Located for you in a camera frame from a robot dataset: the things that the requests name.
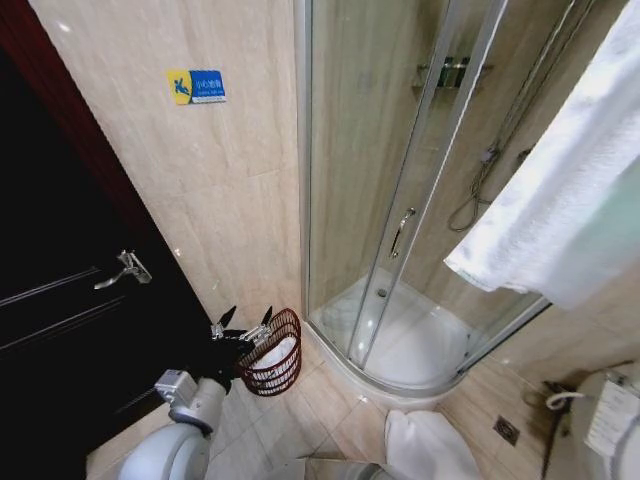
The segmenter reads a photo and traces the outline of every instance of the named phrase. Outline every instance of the shower drain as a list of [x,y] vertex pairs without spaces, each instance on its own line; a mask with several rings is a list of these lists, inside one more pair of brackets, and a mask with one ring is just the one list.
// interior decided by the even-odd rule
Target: shower drain
[[514,427],[509,420],[498,415],[498,420],[493,426],[493,429],[511,445],[513,445],[514,447],[516,446],[516,442],[518,441],[518,437],[520,436],[520,430]]

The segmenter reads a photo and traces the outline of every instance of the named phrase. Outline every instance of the door lever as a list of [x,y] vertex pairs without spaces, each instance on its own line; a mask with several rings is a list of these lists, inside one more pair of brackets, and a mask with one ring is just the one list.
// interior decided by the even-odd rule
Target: door lever
[[151,281],[151,274],[144,265],[140,263],[140,260],[138,260],[138,257],[136,257],[133,252],[123,250],[117,258],[124,263],[124,268],[113,277],[108,278],[103,282],[96,283],[93,286],[94,290],[101,290],[103,288],[110,287],[125,275],[133,275],[140,283],[149,283]]

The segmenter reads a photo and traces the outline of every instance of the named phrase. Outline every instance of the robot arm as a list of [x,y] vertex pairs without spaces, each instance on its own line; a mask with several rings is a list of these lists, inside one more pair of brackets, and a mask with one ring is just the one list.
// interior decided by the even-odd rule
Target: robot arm
[[198,382],[187,371],[167,370],[155,388],[171,406],[176,422],[145,438],[129,455],[119,480],[200,480],[209,465],[209,447],[218,431],[222,401],[231,390],[234,366],[269,336],[271,308],[259,327],[225,330],[233,307],[212,327],[212,338],[196,352]]
[[145,438],[127,458],[119,479],[204,478],[225,388],[210,378],[201,378],[196,385],[188,372],[167,370],[156,389],[171,405],[169,416],[176,423]]

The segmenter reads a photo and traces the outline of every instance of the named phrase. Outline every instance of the wicker basket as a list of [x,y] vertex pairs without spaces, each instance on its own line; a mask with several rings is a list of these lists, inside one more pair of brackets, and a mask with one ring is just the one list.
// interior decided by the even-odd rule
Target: wicker basket
[[[263,397],[285,392],[298,378],[302,366],[300,320],[289,308],[276,313],[268,323],[271,335],[262,345],[243,357],[237,364],[238,373],[249,391]],[[295,340],[291,351],[275,365],[253,368],[253,365],[287,337]]]

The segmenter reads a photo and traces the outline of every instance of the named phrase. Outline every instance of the white cloth in basket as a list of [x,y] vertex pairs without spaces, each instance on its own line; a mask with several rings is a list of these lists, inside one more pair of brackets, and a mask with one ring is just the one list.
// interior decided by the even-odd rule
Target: white cloth in basket
[[296,339],[293,337],[283,338],[278,345],[273,347],[267,354],[252,365],[251,368],[269,368],[282,361],[293,347],[296,345]]

